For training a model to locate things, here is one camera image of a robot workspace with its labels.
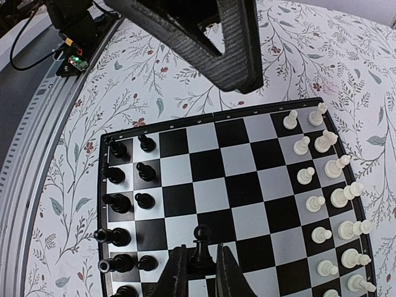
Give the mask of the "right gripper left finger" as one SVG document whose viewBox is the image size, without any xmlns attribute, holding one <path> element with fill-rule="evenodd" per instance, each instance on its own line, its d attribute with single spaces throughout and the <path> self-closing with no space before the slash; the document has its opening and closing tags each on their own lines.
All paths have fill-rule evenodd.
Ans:
<svg viewBox="0 0 396 297">
<path fill-rule="evenodd" d="M 188 296 L 187 262 L 186 246 L 183 244 L 175 247 L 153 291 L 153 296 Z"/>
</svg>

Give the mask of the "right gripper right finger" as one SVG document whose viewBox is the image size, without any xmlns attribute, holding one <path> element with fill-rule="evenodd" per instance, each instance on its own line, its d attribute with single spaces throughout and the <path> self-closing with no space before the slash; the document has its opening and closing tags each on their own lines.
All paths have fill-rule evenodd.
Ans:
<svg viewBox="0 0 396 297">
<path fill-rule="evenodd" d="M 228 246 L 217 247 L 215 296 L 256 297 Z"/>
</svg>

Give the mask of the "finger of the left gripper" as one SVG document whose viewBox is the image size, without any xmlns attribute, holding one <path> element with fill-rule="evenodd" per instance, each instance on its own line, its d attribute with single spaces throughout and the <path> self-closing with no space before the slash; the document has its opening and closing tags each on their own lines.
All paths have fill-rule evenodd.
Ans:
<svg viewBox="0 0 396 297">
<path fill-rule="evenodd" d="M 110 0 L 105 4 L 163 42 L 224 92 L 264 84 L 256 2 Z"/>
</svg>

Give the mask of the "black chess pawn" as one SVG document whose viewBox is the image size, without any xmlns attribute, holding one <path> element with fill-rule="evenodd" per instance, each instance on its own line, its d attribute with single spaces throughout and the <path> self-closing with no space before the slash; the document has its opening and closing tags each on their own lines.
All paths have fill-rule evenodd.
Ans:
<svg viewBox="0 0 396 297">
<path fill-rule="evenodd" d="M 144 152 L 152 152 L 155 150 L 156 143 L 152 138 L 147 137 L 145 134 L 139 134 L 138 140 L 140 142 L 140 147 Z"/>
<path fill-rule="evenodd" d="M 155 205 L 155 199 L 148 193 L 137 193 L 134 198 L 142 209 L 151 209 Z"/>
<path fill-rule="evenodd" d="M 211 230 L 207 225 L 201 224 L 194 229 L 194 242 L 196 249 L 187 264 L 190 275 L 215 275 L 216 263 L 209 253 L 209 238 Z"/>
</svg>

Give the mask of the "black chess piece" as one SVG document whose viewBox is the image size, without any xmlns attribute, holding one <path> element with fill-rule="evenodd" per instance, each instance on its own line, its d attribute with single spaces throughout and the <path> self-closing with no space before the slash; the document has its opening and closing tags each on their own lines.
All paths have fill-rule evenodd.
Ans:
<svg viewBox="0 0 396 297">
<path fill-rule="evenodd" d="M 131 242 L 130 233 L 124 228 L 100 228 L 93 233 L 93 237 L 99 243 L 113 244 L 117 247 L 127 246 Z"/>
</svg>

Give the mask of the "black and grey chessboard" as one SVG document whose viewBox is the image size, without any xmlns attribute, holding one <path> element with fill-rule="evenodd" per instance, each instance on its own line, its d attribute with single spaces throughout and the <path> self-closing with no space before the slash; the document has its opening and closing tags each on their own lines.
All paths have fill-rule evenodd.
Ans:
<svg viewBox="0 0 396 297">
<path fill-rule="evenodd" d="M 270 171 L 280 166 L 272 115 L 280 108 L 320 98 L 259 105 L 137 129 L 105 134 L 100 139 L 98 229 L 124 228 L 127 246 L 99 244 L 103 296 L 131 286 L 147 296 L 157 285 L 172 250 L 196 248 L 194 229 L 211 230 L 209 252 L 228 246 L 257 296 L 278 296 L 268 282 L 272 272 L 271 232 L 263 192 L 272 191 Z M 144 152 L 145 134 L 156 143 Z M 110 161 L 109 142 L 123 142 L 126 163 Z M 137 193 L 155 199 L 151 209 L 135 201 Z"/>
</svg>

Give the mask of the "black chess rook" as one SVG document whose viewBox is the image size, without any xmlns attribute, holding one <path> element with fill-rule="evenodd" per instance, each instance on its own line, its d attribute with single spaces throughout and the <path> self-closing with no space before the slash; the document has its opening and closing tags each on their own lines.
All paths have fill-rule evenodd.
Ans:
<svg viewBox="0 0 396 297">
<path fill-rule="evenodd" d="M 109 142 L 110 161 L 112 163 L 126 163 L 130 160 L 127 146 L 120 141 L 111 140 Z"/>
</svg>

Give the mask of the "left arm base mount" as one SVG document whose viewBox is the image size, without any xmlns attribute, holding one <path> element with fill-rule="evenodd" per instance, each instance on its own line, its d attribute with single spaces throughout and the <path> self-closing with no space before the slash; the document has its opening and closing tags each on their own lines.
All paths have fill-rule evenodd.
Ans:
<svg viewBox="0 0 396 297">
<path fill-rule="evenodd" d="M 64 61 L 56 71 L 60 77 L 86 71 L 110 28 L 121 15 L 96 1 L 45 1 L 49 17 L 59 36 Z"/>
</svg>

